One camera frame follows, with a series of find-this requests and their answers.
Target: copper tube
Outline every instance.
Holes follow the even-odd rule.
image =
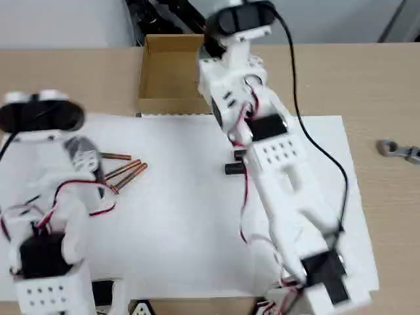
[[[114,177],[117,177],[118,175],[121,175],[127,172],[129,169],[139,166],[141,163],[142,163],[141,160],[136,159],[124,166],[118,167],[117,169],[114,169],[112,172],[105,174],[105,180],[113,179]]]
[[[141,174],[145,169],[147,169],[149,165],[147,163],[141,163],[139,167],[137,167],[133,172],[128,174],[126,177],[121,179],[119,183],[117,183],[114,188],[117,191],[120,191],[125,185],[127,185],[129,182],[131,182],[136,176]]]
[[[100,153],[102,159],[122,159],[123,161],[131,161],[131,156],[128,154],[114,154],[114,153]]]

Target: wooden table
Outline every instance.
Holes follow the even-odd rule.
[[[256,46],[271,87],[293,111],[289,53]],[[134,115],[142,49],[0,51],[0,95],[65,91],[92,112]],[[381,289],[357,314],[418,314],[420,168],[381,157],[375,141],[420,146],[420,45],[301,45],[299,100],[305,115],[342,115],[358,175]],[[153,301],[157,315],[248,314],[252,299]],[[19,314],[13,303],[3,315]]]

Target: white paper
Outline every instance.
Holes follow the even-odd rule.
[[[347,170],[350,198],[342,243],[357,238],[354,250],[366,285],[377,289],[375,261],[341,117],[306,117],[305,123]],[[131,154],[149,164],[141,177],[122,189],[114,212],[89,221],[88,260],[94,279],[130,279],[132,299],[243,297],[256,294],[266,284],[264,277],[270,270],[261,274],[261,266],[264,261],[272,266],[272,250],[261,241],[249,249],[238,235],[244,180],[241,175],[224,174],[224,164],[234,161],[232,146],[212,116],[139,119],[95,114],[88,115],[78,133],[103,152]],[[325,198],[338,211],[342,178],[331,162],[305,144]],[[13,144],[0,163],[2,206],[18,201],[20,187],[33,171],[28,150],[32,149]],[[104,162],[106,170],[117,165]],[[266,217],[253,185],[245,233],[267,236]],[[3,301],[15,299],[7,247],[1,238]],[[264,259],[255,258],[256,252]]]

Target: cardboard box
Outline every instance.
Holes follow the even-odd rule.
[[[208,114],[198,93],[197,53],[202,35],[148,35],[138,93],[142,114]]]

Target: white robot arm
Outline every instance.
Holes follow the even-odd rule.
[[[18,131],[15,145],[33,148],[38,170],[22,189],[22,204],[0,214],[20,310],[28,315],[95,315],[85,259],[87,223],[89,215],[111,209],[115,198],[101,183],[98,150],[89,139],[68,133],[82,126],[83,110],[50,90],[32,96],[9,93],[0,110],[1,128],[10,137]],[[127,313],[124,288],[122,280],[114,282],[109,314]]]
[[[312,312],[333,314],[366,304],[369,293],[359,285],[358,275],[346,274],[342,257],[326,239],[305,252],[295,247],[292,226],[299,217],[322,236],[337,235],[341,223],[312,172],[297,134],[299,125],[266,86],[262,60],[251,55],[250,40],[271,33],[274,5],[236,2],[208,19],[207,36],[217,38],[226,52],[221,58],[201,52],[199,92],[232,144],[246,149],[243,162],[264,205],[272,243]],[[284,290],[274,291],[268,296],[284,305]]]

